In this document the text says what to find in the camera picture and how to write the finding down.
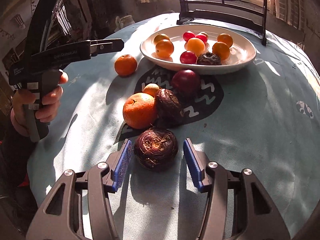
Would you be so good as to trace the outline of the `dark water chestnut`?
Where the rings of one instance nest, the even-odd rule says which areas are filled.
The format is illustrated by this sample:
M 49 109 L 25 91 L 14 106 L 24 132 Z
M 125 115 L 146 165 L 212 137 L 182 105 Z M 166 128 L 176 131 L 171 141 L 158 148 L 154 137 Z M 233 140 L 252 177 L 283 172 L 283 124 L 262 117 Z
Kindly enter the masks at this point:
M 158 125 L 166 128 L 182 124 L 184 111 L 176 95 L 168 89 L 160 89 L 155 96 L 155 105 L 158 112 Z
M 153 127 L 144 131 L 134 144 L 134 154 L 144 168 L 161 171 L 171 165 L 178 153 L 178 142 L 170 130 Z
M 206 52 L 197 58 L 197 64 L 205 66 L 219 66 L 221 65 L 221 59 L 216 54 Z

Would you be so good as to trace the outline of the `yellow-orange fruit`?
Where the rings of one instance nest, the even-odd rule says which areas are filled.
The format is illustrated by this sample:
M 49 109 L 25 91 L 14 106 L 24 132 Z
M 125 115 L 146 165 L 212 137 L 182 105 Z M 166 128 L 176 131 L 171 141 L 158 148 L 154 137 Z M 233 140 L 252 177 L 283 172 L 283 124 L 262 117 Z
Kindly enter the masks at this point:
M 153 44 L 156 45 L 161 40 L 170 40 L 170 37 L 166 34 L 158 34 L 153 39 Z

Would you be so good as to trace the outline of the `large orange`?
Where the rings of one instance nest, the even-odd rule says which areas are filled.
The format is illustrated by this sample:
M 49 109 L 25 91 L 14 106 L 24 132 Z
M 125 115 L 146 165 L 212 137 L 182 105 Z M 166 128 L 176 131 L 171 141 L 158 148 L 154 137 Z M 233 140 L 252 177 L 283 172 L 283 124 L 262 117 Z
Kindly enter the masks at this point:
M 226 60 L 230 55 L 230 48 L 224 42 L 216 42 L 212 47 L 212 53 L 217 55 L 220 60 Z
M 157 42 L 156 55 L 158 57 L 169 58 L 171 57 L 173 52 L 174 52 L 174 45 L 170 40 L 164 39 Z

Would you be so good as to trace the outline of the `large bumpy mandarin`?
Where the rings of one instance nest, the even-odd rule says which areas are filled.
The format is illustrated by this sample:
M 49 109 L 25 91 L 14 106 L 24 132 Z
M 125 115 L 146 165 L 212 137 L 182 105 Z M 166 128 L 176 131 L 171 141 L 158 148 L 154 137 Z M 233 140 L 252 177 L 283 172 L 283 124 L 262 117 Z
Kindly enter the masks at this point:
M 155 98 L 146 93 L 131 95 L 123 106 L 123 118 L 134 129 L 150 127 L 157 119 Z

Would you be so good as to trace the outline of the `dark water chestnut back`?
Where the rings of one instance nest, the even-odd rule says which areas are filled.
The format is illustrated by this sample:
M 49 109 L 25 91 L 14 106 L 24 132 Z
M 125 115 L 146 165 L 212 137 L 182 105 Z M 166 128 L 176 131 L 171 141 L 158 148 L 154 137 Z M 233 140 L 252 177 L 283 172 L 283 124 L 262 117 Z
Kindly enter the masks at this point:
M 182 124 L 184 111 L 176 95 L 168 89 L 160 89 L 155 96 L 155 105 L 158 112 L 158 125 L 166 128 Z

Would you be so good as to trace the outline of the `red cherry tomato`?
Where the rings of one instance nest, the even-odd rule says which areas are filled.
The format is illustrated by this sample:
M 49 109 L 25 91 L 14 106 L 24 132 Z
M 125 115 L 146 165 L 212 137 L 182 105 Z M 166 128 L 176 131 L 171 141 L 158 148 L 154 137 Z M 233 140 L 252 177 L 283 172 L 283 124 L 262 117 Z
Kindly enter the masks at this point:
M 195 35 L 195 37 L 200 39 L 204 44 L 206 44 L 208 41 L 208 37 L 206 37 L 205 35 L 202 35 L 202 34 L 197 34 L 197 35 Z
M 180 62 L 182 64 L 196 64 L 197 62 L 197 56 L 194 52 L 192 51 L 184 51 L 180 55 Z
M 182 35 L 183 39 L 185 40 L 185 42 L 188 42 L 191 38 L 195 37 L 195 34 L 192 31 L 186 31 L 183 35 Z

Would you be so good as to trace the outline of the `dark red plum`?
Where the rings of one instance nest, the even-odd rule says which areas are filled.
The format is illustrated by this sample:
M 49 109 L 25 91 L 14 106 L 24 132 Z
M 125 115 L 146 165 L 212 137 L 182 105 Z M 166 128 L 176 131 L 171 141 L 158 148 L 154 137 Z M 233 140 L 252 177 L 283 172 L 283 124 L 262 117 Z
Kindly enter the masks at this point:
M 201 87 L 199 74 L 192 70 L 180 70 L 175 73 L 171 80 L 172 87 L 182 96 L 195 96 Z

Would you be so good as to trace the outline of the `small yellow orange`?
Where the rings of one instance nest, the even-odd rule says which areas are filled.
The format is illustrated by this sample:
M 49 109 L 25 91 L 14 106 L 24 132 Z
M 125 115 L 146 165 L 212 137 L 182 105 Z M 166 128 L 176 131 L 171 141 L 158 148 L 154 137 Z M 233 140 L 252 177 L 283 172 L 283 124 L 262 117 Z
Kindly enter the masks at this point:
M 192 51 L 196 56 L 199 56 L 205 52 L 206 45 L 198 38 L 191 38 L 187 42 L 187 50 Z

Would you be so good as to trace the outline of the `dark water chestnut front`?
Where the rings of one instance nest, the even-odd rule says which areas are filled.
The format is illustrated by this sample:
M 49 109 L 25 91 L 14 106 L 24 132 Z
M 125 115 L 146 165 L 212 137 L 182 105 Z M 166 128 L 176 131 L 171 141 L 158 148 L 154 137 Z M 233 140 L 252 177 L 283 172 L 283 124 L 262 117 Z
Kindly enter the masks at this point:
M 221 65 L 221 59 L 216 54 L 206 52 L 197 58 L 197 64 L 205 66 L 219 66 Z

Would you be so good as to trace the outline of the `orange fruit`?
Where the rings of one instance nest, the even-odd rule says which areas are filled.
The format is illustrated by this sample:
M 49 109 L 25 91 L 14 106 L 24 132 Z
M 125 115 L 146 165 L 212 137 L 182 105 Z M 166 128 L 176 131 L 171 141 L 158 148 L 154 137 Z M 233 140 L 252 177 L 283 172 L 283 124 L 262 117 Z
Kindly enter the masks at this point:
M 217 37 L 217 42 L 223 42 L 227 44 L 229 48 L 231 48 L 231 46 L 233 45 L 233 38 L 229 34 L 221 33 Z

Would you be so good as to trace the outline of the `small yellow-green kumquat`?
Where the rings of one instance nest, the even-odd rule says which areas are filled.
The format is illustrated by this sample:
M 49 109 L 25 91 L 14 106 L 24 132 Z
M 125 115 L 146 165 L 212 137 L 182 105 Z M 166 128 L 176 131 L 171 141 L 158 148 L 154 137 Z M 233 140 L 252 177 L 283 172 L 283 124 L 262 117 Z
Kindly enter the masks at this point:
M 199 34 L 205 35 L 206 37 L 208 37 L 208 34 L 206 32 L 200 32 Z

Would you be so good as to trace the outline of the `white jug with cloth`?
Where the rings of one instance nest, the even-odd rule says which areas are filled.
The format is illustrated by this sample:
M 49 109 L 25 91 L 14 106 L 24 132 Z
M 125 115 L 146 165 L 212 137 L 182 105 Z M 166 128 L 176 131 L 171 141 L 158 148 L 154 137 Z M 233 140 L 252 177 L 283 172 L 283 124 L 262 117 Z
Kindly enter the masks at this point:
M 115 19 L 115 24 L 116 28 L 114 31 L 117 32 L 129 25 L 135 24 L 135 21 L 133 20 L 132 15 L 126 15 L 124 17 L 117 16 Z

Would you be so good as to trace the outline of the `white round plate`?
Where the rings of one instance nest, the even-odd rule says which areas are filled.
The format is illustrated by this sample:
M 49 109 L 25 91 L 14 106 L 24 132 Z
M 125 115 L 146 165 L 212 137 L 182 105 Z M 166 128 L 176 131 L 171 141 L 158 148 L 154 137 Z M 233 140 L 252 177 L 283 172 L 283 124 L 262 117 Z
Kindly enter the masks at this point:
M 140 45 L 142 54 L 168 70 L 228 74 L 252 63 L 256 49 L 247 38 L 210 25 L 179 25 L 160 30 Z

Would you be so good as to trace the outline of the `light blue tablecloth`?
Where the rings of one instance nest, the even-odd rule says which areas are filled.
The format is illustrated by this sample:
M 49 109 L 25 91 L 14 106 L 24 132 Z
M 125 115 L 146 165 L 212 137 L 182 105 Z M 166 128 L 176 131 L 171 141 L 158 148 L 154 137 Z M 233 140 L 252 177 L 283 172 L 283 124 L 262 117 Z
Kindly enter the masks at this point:
M 123 105 L 149 83 L 170 88 L 171 72 L 140 52 L 154 32 L 175 25 L 164 14 L 115 33 L 138 61 L 136 72 L 119 77 L 117 54 L 99 55 L 65 68 L 69 81 L 49 134 L 28 161 L 31 191 L 41 204 L 64 170 L 85 171 L 137 132 L 124 124 Z M 201 93 L 185 107 L 185 121 L 172 131 L 224 168 L 250 168 L 268 191 L 291 236 L 319 201 L 319 75 L 297 45 L 267 33 L 267 45 L 247 30 L 240 34 L 257 50 L 253 63 L 201 80 Z M 193 186 L 183 152 L 164 172 L 132 159 L 110 202 L 121 239 L 195 239 L 206 195 Z

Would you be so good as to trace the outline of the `right window curtain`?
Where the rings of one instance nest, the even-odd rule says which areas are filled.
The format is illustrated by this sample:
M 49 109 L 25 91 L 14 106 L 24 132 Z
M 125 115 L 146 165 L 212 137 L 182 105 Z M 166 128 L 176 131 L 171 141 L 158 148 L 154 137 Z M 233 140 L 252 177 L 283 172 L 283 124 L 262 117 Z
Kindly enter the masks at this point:
M 288 25 L 304 31 L 306 16 L 304 0 L 270 0 L 269 13 Z

